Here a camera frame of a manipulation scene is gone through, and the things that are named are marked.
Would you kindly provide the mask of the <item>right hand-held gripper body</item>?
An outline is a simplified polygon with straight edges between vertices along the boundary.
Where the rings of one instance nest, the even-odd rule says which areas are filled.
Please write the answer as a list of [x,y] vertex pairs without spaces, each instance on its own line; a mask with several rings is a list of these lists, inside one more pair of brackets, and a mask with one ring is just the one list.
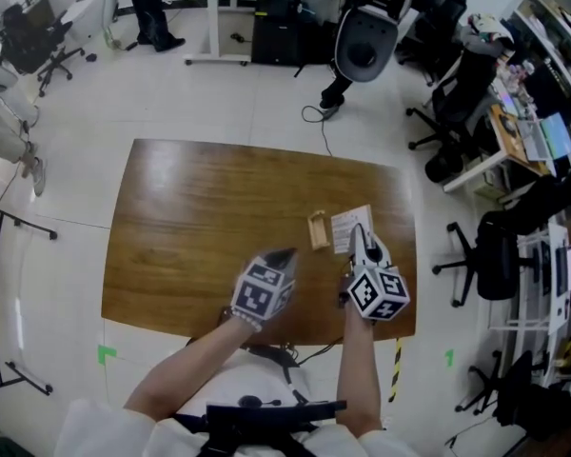
[[406,308],[411,297],[405,279],[388,258],[380,263],[358,263],[350,257],[339,286],[339,308],[353,304],[363,319],[391,321]]

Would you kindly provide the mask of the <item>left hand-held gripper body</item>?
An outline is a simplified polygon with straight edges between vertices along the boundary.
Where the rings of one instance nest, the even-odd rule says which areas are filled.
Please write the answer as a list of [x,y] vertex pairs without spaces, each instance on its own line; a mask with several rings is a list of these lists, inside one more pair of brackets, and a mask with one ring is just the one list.
[[253,259],[237,278],[231,308],[251,318],[254,322],[266,322],[289,303],[295,289],[295,279],[282,282],[279,270],[263,267]]

